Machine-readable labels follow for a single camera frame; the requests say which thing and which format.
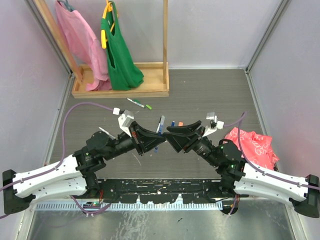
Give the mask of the clear pen cap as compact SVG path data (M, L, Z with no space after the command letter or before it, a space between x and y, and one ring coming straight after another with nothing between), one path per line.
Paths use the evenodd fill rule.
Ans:
M164 115L162 115L161 118L160 118L160 122L159 122L159 123L160 123L161 125L164 125L165 119L166 119L166 117L165 117Z

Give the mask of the white pen green tip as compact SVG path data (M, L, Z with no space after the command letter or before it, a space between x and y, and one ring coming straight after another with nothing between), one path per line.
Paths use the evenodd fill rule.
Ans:
M101 130L102 132L106 133L112 140L114 140L116 137L113 136L112 134L110 134L108 131L106 131L105 129L103 129L102 127L99 127L99 130Z

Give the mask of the blue pen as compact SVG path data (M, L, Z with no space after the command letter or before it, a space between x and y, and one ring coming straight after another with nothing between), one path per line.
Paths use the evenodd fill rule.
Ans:
M163 131L163 124L162 123L159 123L158 125L158 128L157 128L157 134L160 136L162 134L162 131ZM157 153L158 152L158 149L159 149L159 146L157 145L155 148L154 148L154 152Z

